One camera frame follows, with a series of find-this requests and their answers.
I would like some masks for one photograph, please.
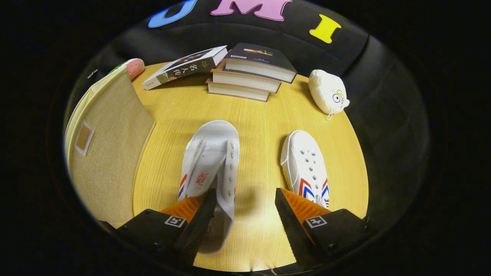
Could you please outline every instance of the beige cushion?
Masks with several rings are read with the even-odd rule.
[[[81,98],[65,132],[72,183],[92,215],[119,227],[134,217],[138,163],[155,121],[122,66]]]

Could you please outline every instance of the blue letter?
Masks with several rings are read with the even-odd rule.
[[[184,3],[184,5],[182,6],[181,11],[179,11],[178,13],[174,14],[169,18],[165,18],[164,16],[167,13],[167,11],[170,9],[170,7],[166,10],[159,12],[158,14],[152,16],[152,18],[148,22],[148,27],[156,28],[156,27],[164,26],[185,17],[189,12],[191,12],[192,8],[194,7],[194,4],[196,4],[196,1],[198,0],[187,0],[182,2]]]

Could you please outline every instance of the round wooden table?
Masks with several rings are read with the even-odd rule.
[[[344,111],[326,120],[310,95],[308,78],[297,75],[292,84],[283,83],[266,103],[207,94],[205,81],[211,73],[144,90],[142,82],[164,64],[146,66],[133,80],[138,97],[156,122],[136,174],[135,215],[176,202],[184,149],[201,125],[225,120],[239,132],[235,221],[222,250],[198,254],[195,266],[259,271],[296,262],[274,204],[275,189],[287,188],[279,159],[283,141],[294,130],[310,133],[322,150],[330,210],[345,208],[360,218],[366,215],[368,178],[356,134]]]

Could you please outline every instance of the fabric label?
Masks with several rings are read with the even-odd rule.
[[[87,148],[89,147],[90,140],[94,135],[94,131],[89,127],[89,125],[84,121],[80,127],[79,134],[75,140],[75,149],[80,152],[83,156],[87,154]]]

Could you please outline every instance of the white plush toy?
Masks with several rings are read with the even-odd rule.
[[[346,88],[341,78],[326,71],[319,69],[312,71],[308,87],[317,106],[322,112],[328,114],[327,120],[350,104],[350,100],[346,98]]]

